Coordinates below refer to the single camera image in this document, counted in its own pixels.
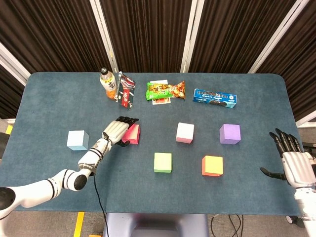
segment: white cube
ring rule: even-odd
[[[67,147],[73,151],[88,150],[89,135],[85,131],[69,131]]]
[[[191,143],[193,140],[194,124],[182,123],[178,124],[177,142]]]

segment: pink cube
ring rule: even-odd
[[[241,140],[240,126],[238,124],[223,124],[219,129],[222,144],[236,144]]]
[[[139,124],[133,124],[122,137],[122,141],[123,142],[130,141],[131,144],[138,145],[139,134],[140,134]]]
[[[179,123],[176,142],[191,143],[193,140],[194,124]]]

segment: curtain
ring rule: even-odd
[[[101,0],[118,68],[180,72],[192,0]]]
[[[0,118],[12,119],[20,106],[24,86],[0,65]]]
[[[247,73],[295,0],[205,0],[189,72]]]
[[[1,0],[0,31],[30,73],[111,68],[89,0]]]
[[[295,120],[316,110],[316,1],[303,9],[258,73],[284,78]]]

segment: blue-gray tablecloth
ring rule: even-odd
[[[99,73],[35,73],[24,90],[16,123],[0,166],[1,186],[20,186],[77,170],[85,151],[66,147],[69,130],[85,130],[89,146],[119,116],[139,118],[139,145],[114,146],[97,170],[107,212],[298,214],[294,190],[268,178],[264,166],[282,172],[269,132],[298,136],[284,80],[273,74],[126,73],[136,81],[131,111],[109,100]],[[146,83],[184,80],[186,99],[152,105]],[[237,95],[234,108],[195,103],[195,88]],[[178,122],[195,125],[193,143],[175,142]],[[240,124],[237,145],[220,144],[224,123]],[[172,153],[172,173],[154,173],[154,153]],[[224,157],[224,175],[205,177],[205,155]],[[100,211],[90,178],[80,192],[61,195],[32,210]]]

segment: yellow floor marking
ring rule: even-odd
[[[80,237],[84,212],[78,212],[74,237]]]
[[[13,127],[12,127],[11,125],[8,125],[8,127],[6,128],[5,133],[10,135],[11,132],[12,132],[12,128],[13,128]]]

